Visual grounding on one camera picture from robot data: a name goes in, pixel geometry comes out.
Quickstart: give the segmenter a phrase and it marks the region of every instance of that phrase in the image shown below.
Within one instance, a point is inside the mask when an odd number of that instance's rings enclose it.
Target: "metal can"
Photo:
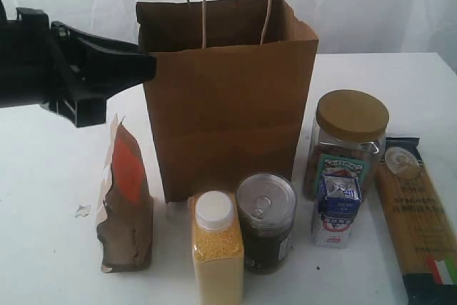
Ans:
[[[322,176],[311,223],[314,244],[345,248],[361,201],[357,178]]]
[[[291,249],[291,232],[297,205],[292,185],[281,176],[254,174],[236,192],[248,270],[271,273]]]

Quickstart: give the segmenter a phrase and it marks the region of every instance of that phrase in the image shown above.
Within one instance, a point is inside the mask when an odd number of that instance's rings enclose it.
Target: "wooden lid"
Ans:
[[[386,131],[387,108],[374,96],[340,89],[319,100],[316,111],[319,126],[342,141],[375,141]]]

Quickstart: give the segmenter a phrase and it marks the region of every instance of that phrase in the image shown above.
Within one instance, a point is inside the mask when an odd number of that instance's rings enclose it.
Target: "grocery item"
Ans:
[[[322,175],[358,178],[366,192],[381,160],[387,108],[373,96],[348,89],[332,91],[318,103],[303,192],[314,200]]]
[[[104,273],[140,271],[151,264],[153,199],[135,137],[117,117],[111,124],[96,217]]]
[[[192,252],[202,305],[239,305],[243,239],[234,195],[210,191],[191,198]]]
[[[457,304],[457,241],[418,138],[387,138],[378,193],[409,304]]]
[[[291,249],[296,192],[284,178],[254,174],[236,192],[248,270],[271,273]]]
[[[357,178],[322,176],[311,223],[314,244],[346,248],[360,204]]]

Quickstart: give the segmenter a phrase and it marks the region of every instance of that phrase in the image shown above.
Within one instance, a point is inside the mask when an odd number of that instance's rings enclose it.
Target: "jar label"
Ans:
[[[281,242],[281,246],[279,247],[278,260],[284,259],[287,256],[289,250],[291,250],[291,236],[292,233],[287,235],[287,237]]]
[[[322,175],[357,178],[358,184],[362,185],[368,168],[368,163],[362,160],[322,154],[317,166],[316,178],[314,179],[313,194],[317,194],[319,180]]]

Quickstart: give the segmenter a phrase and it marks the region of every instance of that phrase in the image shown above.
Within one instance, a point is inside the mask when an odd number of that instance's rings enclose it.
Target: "white cap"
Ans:
[[[207,230],[224,230],[235,216],[233,202],[224,192],[210,191],[199,197],[195,206],[197,224]]]

